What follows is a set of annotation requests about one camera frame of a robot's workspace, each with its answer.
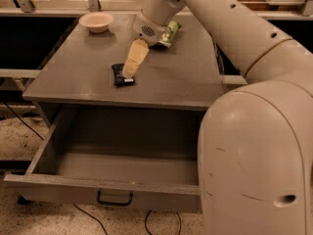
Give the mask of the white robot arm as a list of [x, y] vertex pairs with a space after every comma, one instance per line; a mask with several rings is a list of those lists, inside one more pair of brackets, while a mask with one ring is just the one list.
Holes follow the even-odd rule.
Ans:
[[236, 0], [145, 0], [137, 37], [157, 44], [183, 8], [246, 79], [201, 122], [204, 234], [312, 235], [312, 53]]

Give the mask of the white gripper with vent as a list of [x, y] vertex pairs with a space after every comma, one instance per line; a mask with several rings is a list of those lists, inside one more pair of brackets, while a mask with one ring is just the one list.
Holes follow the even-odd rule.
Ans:
[[129, 49], [122, 70], [124, 77], [132, 78], [134, 76], [148, 55], [149, 46], [159, 43], [167, 25], [168, 20], [158, 21], [146, 16], [143, 10], [139, 12], [133, 24], [135, 37], [138, 39], [132, 42]]

